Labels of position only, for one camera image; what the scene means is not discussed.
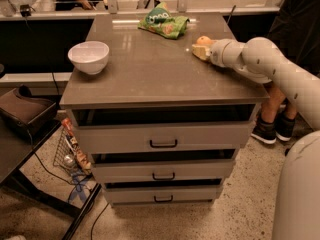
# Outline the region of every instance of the speckled floor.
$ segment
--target speckled floor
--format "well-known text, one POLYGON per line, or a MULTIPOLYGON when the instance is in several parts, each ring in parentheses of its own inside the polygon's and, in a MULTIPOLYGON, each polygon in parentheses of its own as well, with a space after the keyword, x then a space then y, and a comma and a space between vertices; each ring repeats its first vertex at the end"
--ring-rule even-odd
MULTIPOLYGON (((310 128, 298 120, 296 137, 289 143, 266 146, 250 138, 240 150, 220 198, 213 203, 108 206, 93 228, 92 239, 269 240, 285 150, 308 132, 310 128)), ((57 131, 37 154, 51 172, 70 180, 53 166, 59 138, 57 131)), ((73 186, 49 175, 35 157, 22 171, 41 190, 68 199, 73 186)), ((72 203, 82 204, 79 196, 72 203)), ((94 222, 106 205, 100 192, 72 239, 90 239, 94 222)), ((0 190, 0 210, 0 239, 18 234, 27 240, 61 239, 72 222, 68 216, 7 188, 0 190)))

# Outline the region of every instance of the metal handle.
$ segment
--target metal handle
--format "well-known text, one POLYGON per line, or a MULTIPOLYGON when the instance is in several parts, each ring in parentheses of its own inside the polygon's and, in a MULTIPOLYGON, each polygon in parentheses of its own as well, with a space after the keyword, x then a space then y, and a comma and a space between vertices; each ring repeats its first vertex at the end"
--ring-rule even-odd
POLYGON ((158 200, 156 196, 153 197, 155 203, 170 203, 173 201, 173 195, 170 196, 170 199, 158 200))
POLYGON ((173 180, 175 177, 176 177, 176 174, 174 172, 172 173, 172 177, 170 178, 158 178, 154 173, 152 173, 152 178, 154 180, 173 180))
POLYGON ((149 142, 152 148, 175 148, 178 145, 178 140, 175 139, 173 144, 153 144, 152 140, 149 142))

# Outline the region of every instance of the white container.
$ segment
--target white container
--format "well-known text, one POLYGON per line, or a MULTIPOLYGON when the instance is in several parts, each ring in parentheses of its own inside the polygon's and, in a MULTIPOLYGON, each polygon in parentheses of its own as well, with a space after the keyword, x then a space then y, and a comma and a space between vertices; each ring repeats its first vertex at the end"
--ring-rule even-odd
POLYGON ((69 50, 68 58, 78 70, 95 75, 108 63, 109 46, 99 41, 79 43, 69 50))

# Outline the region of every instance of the gray cabinet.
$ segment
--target gray cabinet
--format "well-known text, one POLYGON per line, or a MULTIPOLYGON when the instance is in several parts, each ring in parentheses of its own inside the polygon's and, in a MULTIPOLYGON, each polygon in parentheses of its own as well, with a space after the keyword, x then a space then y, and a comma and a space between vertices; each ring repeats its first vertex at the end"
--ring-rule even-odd
POLYGON ((109 63, 96 76, 74 69, 63 94, 111 205, 215 200, 268 98, 190 52, 201 35, 233 38, 222 16, 187 16, 178 40, 137 29, 141 15, 97 16, 88 39, 110 46, 109 63))

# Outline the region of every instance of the cabinet drawer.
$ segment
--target cabinet drawer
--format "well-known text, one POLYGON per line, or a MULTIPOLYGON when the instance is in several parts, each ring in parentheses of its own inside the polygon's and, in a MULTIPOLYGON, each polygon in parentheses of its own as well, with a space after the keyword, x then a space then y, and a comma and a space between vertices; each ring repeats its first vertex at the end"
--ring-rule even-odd
POLYGON ((91 171, 99 183, 221 179, 229 177, 235 162, 197 160, 93 164, 91 171))
POLYGON ((243 147, 253 124, 248 122, 74 127, 84 152, 155 152, 159 150, 243 147))
POLYGON ((104 185, 104 196, 111 205, 139 203, 173 203, 182 201, 212 201, 220 196, 223 187, 214 181, 183 181, 174 186, 166 184, 145 185, 126 184, 128 188, 116 184, 104 185))

